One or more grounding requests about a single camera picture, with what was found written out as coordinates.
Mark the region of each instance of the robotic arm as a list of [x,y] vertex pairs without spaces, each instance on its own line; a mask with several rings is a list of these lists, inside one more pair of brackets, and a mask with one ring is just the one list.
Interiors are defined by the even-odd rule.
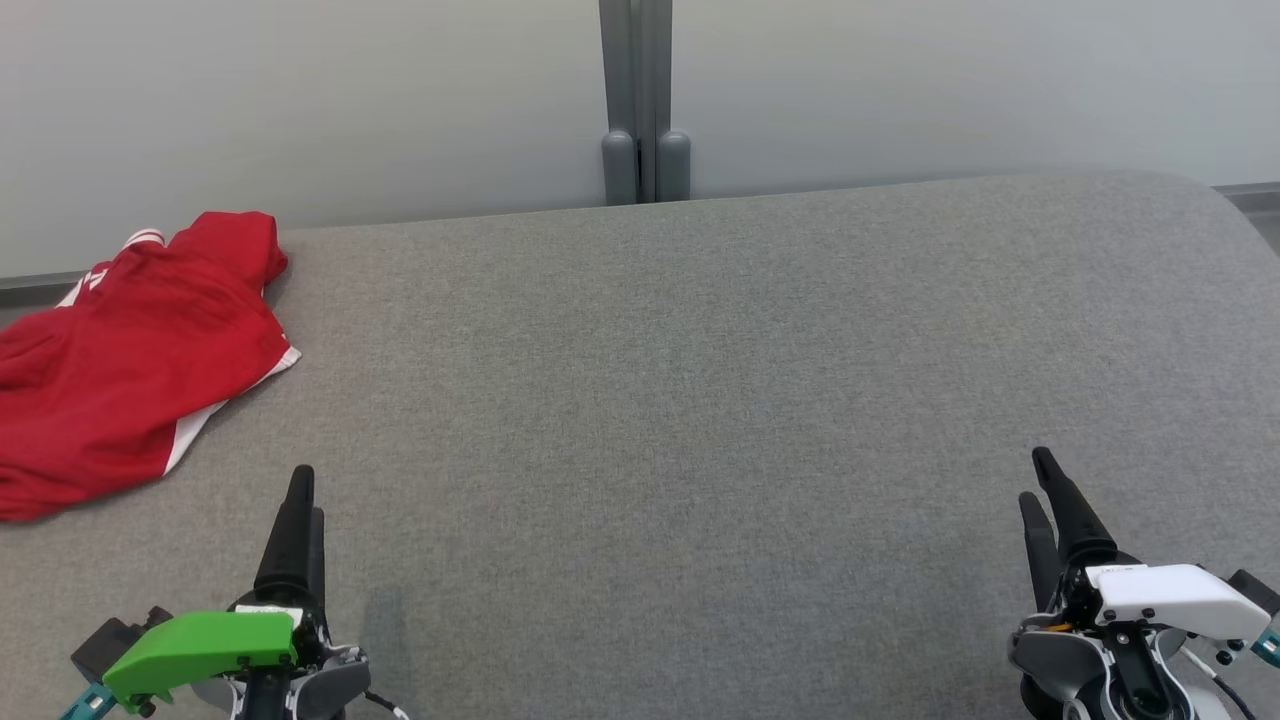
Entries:
[[334,720],[364,696],[401,720],[408,716],[369,692],[369,656],[334,644],[324,611],[324,511],[315,473],[293,471],[271,528],[253,589],[225,612],[177,618],[152,609],[145,625],[106,621],[72,655],[90,689],[63,720],[101,720],[119,705],[150,717],[174,688],[230,720]]
[[1183,647],[1203,637],[1220,665],[1249,648],[1280,667],[1268,625],[1280,596],[1239,570],[1222,580],[1197,565],[1147,566],[1121,552],[1048,448],[1032,452],[1059,542],[1034,495],[1019,497],[1037,612],[1019,623],[1009,660],[1024,673],[1021,696],[1037,720],[1228,720],[1211,693],[1184,687],[1169,667],[1192,659],[1251,720],[1244,702]]

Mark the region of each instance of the white robot part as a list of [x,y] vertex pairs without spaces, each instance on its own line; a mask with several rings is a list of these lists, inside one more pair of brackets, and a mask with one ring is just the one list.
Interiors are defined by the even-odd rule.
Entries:
[[1098,625],[1146,619],[1212,639],[1252,643],[1271,624],[1266,610],[1196,565],[1100,566],[1087,575],[1102,596]]

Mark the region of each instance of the robotic gripper with green bracket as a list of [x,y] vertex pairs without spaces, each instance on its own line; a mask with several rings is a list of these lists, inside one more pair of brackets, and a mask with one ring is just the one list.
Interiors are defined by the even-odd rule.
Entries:
[[340,720],[369,692],[369,656],[329,639],[324,612],[324,511],[315,471],[293,470],[253,589],[225,612],[173,616],[151,609],[142,625],[110,619],[72,655],[88,691],[61,720],[101,720],[119,705],[150,717],[155,700],[191,685],[232,720]]

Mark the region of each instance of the white wall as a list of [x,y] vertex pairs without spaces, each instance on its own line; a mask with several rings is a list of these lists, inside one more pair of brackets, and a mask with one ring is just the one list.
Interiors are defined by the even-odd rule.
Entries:
[[283,227],[604,201],[595,0],[13,0],[0,278],[207,209]]
[[1041,168],[1280,181],[1275,0],[676,0],[695,197]]

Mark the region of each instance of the floor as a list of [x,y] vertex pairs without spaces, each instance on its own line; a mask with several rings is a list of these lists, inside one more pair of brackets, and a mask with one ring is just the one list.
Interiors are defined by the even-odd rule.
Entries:
[[[1280,187],[1240,186],[1248,190],[1219,188],[1228,200],[1244,213],[1244,217],[1258,228],[1271,250],[1280,255]],[[0,292],[0,329],[9,327],[18,318],[44,310],[56,304],[67,295],[67,287],[42,287],[9,290]]]

